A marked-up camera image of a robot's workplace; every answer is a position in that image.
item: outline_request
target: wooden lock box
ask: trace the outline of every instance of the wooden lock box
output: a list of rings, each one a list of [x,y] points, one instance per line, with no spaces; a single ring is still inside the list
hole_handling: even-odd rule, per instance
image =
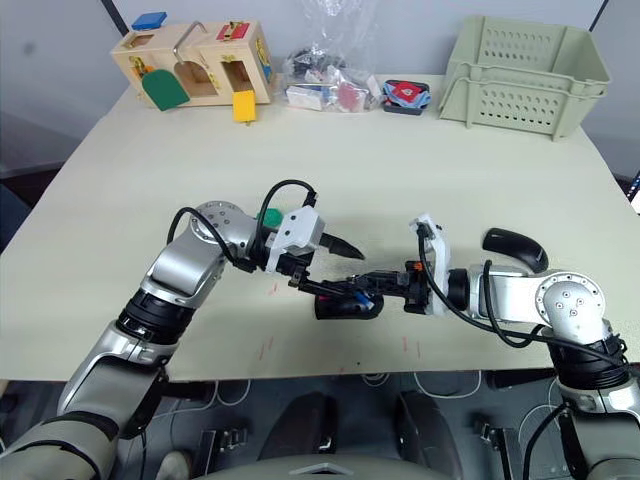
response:
[[[160,110],[232,105],[234,92],[248,90],[256,103],[271,102],[274,74],[256,21],[132,31],[111,55],[131,85]]]

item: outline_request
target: plastic basket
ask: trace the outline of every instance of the plastic basket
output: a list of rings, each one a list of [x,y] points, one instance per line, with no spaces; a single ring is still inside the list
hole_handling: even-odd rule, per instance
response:
[[[609,81],[586,30],[469,17],[447,65],[440,117],[555,140],[580,125]]]

